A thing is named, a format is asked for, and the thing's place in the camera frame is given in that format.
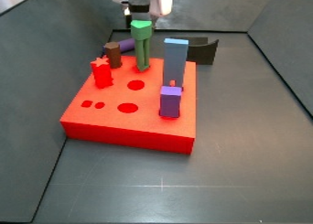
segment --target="blue block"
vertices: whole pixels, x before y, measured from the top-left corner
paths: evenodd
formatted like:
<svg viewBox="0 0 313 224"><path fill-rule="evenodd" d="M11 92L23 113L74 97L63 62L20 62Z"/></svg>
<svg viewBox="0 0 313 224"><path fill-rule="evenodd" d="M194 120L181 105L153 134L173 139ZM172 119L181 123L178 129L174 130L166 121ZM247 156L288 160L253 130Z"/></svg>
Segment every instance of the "blue block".
<svg viewBox="0 0 313 224"><path fill-rule="evenodd" d="M164 86L170 86L174 80L176 86L182 88L189 40L166 38L164 44Z"/></svg>
<svg viewBox="0 0 313 224"><path fill-rule="evenodd" d="M161 95L161 116L178 118L181 105L181 91L180 87L162 86Z"/></svg>

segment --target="purple block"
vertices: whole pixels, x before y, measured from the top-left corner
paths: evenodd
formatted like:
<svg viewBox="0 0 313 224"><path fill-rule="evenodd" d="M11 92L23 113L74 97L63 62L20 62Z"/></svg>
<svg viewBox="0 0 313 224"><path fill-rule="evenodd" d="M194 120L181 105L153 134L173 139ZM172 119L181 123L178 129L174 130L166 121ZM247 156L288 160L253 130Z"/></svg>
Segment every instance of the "purple block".
<svg viewBox="0 0 313 224"><path fill-rule="evenodd" d="M181 105L181 87L162 86L161 116L178 118Z"/></svg>
<svg viewBox="0 0 313 224"><path fill-rule="evenodd" d="M135 49L135 40L133 38L127 38L118 43L121 45L121 53Z"/></svg>

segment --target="red platform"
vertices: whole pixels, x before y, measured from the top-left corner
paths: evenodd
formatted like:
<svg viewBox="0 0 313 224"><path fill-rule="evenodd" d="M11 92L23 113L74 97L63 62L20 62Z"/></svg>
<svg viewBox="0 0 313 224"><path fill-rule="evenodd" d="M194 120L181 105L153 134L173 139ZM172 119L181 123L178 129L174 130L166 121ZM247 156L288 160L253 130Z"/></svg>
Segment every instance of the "red platform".
<svg viewBox="0 0 313 224"><path fill-rule="evenodd" d="M164 60L150 59L140 72L135 57L122 57L111 70L114 85L98 89L87 79L65 115L70 138L142 147L182 154L193 151L196 137L196 63L186 62L180 118L160 116Z"/></svg>

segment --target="circular hole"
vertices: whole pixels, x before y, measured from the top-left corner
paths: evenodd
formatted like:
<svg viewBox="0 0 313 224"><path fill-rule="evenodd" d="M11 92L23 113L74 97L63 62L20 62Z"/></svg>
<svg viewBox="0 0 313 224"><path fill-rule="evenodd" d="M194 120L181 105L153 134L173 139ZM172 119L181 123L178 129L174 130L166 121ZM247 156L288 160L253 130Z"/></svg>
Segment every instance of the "circular hole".
<svg viewBox="0 0 313 224"><path fill-rule="evenodd" d="M138 106L134 103L122 103L118 109L121 112L131 113L138 110Z"/></svg>
<svg viewBox="0 0 313 224"><path fill-rule="evenodd" d="M95 105L94 105L95 109L102 109L105 107L105 103L103 102L98 102Z"/></svg>
<svg viewBox="0 0 313 224"><path fill-rule="evenodd" d="M145 88L145 82L142 80L133 80L127 84L129 89L138 91Z"/></svg>
<svg viewBox="0 0 313 224"><path fill-rule="evenodd" d="M93 101L85 101L81 106L85 108L90 108L93 106Z"/></svg>

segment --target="small purple cube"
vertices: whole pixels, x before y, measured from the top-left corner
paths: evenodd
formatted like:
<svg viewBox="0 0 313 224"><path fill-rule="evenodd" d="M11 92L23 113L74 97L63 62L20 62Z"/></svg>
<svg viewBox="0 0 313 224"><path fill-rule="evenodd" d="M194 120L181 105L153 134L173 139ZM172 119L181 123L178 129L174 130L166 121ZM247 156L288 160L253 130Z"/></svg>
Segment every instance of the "small purple cube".
<svg viewBox="0 0 313 224"><path fill-rule="evenodd" d="M178 118L181 105L181 87L162 86L161 116Z"/></svg>

